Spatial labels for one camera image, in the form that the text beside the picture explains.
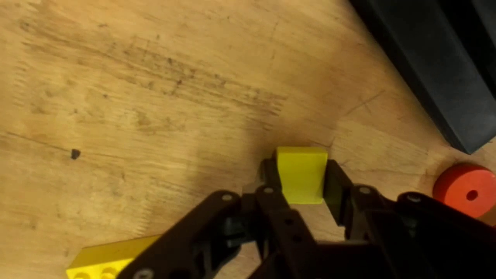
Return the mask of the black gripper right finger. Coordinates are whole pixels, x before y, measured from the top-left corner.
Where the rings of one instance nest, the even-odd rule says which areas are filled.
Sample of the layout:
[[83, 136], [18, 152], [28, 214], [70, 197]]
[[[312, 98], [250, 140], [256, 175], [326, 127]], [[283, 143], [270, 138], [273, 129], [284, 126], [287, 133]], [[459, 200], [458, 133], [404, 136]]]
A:
[[425, 194], [390, 200], [337, 161], [324, 202], [345, 240], [324, 248], [329, 279], [496, 279], [496, 231]]

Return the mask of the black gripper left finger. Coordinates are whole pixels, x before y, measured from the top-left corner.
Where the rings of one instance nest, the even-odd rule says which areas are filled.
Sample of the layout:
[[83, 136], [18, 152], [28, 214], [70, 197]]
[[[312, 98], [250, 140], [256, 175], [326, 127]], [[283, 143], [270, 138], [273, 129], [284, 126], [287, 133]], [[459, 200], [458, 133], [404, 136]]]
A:
[[253, 194], [218, 191], [132, 260], [118, 279], [214, 279], [244, 243], [261, 265], [250, 279], [324, 279], [321, 248], [283, 195], [276, 160]]

